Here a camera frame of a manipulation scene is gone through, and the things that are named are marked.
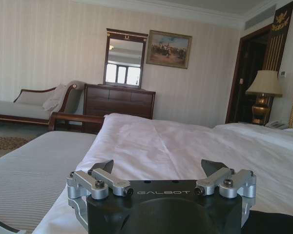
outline thermostat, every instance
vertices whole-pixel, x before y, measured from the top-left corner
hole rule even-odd
[[[280,72],[279,78],[286,78],[286,77],[287,77],[287,72],[285,71]]]

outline air vent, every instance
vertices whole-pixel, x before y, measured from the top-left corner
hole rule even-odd
[[[252,19],[249,19],[248,21],[245,22],[244,29],[246,30],[248,28],[251,28],[252,26],[270,18],[271,16],[274,16],[275,9],[276,9],[276,5],[273,5],[272,7],[268,8],[267,10],[253,17]]]

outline dresser drawer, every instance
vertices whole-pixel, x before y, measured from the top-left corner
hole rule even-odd
[[[108,85],[86,84],[84,115],[104,116],[111,113],[152,119],[155,92]],[[95,124],[84,125],[85,131],[99,131]]]

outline brass lamp base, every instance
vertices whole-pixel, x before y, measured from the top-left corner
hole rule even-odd
[[[252,123],[258,125],[266,124],[266,119],[270,113],[270,108],[268,107],[269,97],[265,95],[258,96],[256,99],[256,104],[252,106],[253,119]]]

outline chaise lounge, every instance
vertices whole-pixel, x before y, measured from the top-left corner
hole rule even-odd
[[[47,90],[22,89],[14,102],[0,101],[0,121],[48,125],[52,112],[77,109],[84,84],[74,80]]]

